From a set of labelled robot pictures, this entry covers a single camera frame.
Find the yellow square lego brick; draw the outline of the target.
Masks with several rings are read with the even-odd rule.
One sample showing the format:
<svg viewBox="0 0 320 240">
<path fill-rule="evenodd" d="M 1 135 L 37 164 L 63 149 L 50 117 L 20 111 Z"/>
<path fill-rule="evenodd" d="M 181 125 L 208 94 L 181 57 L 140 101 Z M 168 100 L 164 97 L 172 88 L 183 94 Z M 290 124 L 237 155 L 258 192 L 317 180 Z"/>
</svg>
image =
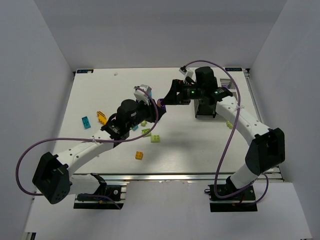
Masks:
<svg viewBox="0 0 320 240">
<path fill-rule="evenodd" d="M 142 151 L 137 151 L 135 153 L 135 159 L 136 160 L 142 160 L 143 159 L 143 156 L 144 156 L 144 153 Z"/>
</svg>

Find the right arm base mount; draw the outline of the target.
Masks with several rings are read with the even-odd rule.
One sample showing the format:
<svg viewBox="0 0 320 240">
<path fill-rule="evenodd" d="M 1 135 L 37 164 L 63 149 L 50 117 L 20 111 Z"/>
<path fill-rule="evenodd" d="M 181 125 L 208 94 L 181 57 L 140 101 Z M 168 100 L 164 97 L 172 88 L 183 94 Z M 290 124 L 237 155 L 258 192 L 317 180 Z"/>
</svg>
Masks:
<svg viewBox="0 0 320 240">
<path fill-rule="evenodd" d="M 209 185 L 204 190 L 209 195 L 209 206 L 211 213 L 240 213 L 257 212 L 256 195 L 254 188 L 250 186 L 242 193 L 229 197 L 218 198 L 214 192 L 214 185 Z"/>
</svg>

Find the yellow striped lego assembly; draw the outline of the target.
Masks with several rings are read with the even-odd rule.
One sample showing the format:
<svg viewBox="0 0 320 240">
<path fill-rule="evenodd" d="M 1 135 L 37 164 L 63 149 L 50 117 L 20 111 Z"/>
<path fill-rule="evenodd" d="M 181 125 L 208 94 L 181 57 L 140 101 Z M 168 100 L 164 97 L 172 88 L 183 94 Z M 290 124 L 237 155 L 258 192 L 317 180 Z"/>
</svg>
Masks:
<svg viewBox="0 0 320 240">
<path fill-rule="evenodd" d="M 97 115 L 98 121 L 99 121 L 102 125 L 105 125 L 105 124 L 108 122 L 108 118 L 106 117 L 106 115 L 105 115 L 103 112 L 97 111 L 97 112 L 96 112 L 96 115 Z"/>
</svg>

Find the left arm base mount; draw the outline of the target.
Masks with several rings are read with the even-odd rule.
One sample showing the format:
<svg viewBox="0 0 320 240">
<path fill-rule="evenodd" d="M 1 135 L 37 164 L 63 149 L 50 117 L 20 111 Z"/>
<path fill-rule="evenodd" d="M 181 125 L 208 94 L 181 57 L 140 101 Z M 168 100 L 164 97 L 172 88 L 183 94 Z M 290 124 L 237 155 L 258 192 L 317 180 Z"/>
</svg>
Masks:
<svg viewBox="0 0 320 240">
<path fill-rule="evenodd" d="M 126 186 L 108 183 L 97 173 L 87 175 L 73 175 L 73 185 L 70 190 L 75 191 L 74 209 L 82 210 L 121 210 L 126 198 Z"/>
</svg>

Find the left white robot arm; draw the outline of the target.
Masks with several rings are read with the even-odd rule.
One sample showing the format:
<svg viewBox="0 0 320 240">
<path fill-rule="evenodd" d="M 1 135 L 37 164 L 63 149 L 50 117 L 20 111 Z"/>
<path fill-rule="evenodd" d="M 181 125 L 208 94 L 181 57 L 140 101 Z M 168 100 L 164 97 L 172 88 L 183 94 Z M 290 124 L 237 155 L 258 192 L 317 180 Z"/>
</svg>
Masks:
<svg viewBox="0 0 320 240">
<path fill-rule="evenodd" d="M 52 205 L 72 194 L 97 196 L 105 185 L 103 179 L 95 173 L 80 176 L 74 176 L 74 173 L 98 155 L 123 143 L 133 127 L 143 121 L 155 124 L 165 113 L 165 109 L 154 105 L 150 99 L 124 100 L 117 112 L 91 138 L 83 138 L 80 144 L 61 153 L 43 154 L 32 183 Z"/>
</svg>

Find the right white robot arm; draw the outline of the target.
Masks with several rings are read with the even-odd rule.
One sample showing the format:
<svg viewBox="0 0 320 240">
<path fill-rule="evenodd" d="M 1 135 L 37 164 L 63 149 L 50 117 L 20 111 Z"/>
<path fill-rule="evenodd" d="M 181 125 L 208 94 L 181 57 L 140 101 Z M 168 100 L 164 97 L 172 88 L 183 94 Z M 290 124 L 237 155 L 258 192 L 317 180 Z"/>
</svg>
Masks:
<svg viewBox="0 0 320 240">
<path fill-rule="evenodd" d="M 260 175 L 285 160 L 285 134 L 280 128 L 271 129 L 253 117 L 241 106 L 240 95 L 224 86 L 218 86 L 214 71 L 209 66 L 190 71 L 182 66 L 179 71 L 183 80 L 174 79 L 168 94 L 162 100 L 164 105 L 188 105 L 197 100 L 233 125 L 249 148 L 245 163 L 226 179 L 222 190 L 213 185 L 218 199 L 231 199 L 246 190 Z"/>
</svg>

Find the purple lego brick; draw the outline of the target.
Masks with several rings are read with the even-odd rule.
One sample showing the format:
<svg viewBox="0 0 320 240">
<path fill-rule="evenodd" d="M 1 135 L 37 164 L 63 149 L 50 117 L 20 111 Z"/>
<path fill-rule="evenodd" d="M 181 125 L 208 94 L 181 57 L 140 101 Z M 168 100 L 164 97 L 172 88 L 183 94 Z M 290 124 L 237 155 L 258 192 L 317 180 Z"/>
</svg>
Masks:
<svg viewBox="0 0 320 240">
<path fill-rule="evenodd" d="M 166 105 L 163 103 L 163 99 L 162 98 L 159 98 L 157 100 L 157 106 L 160 107 L 163 110 L 166 110 Z"/>
</svg>

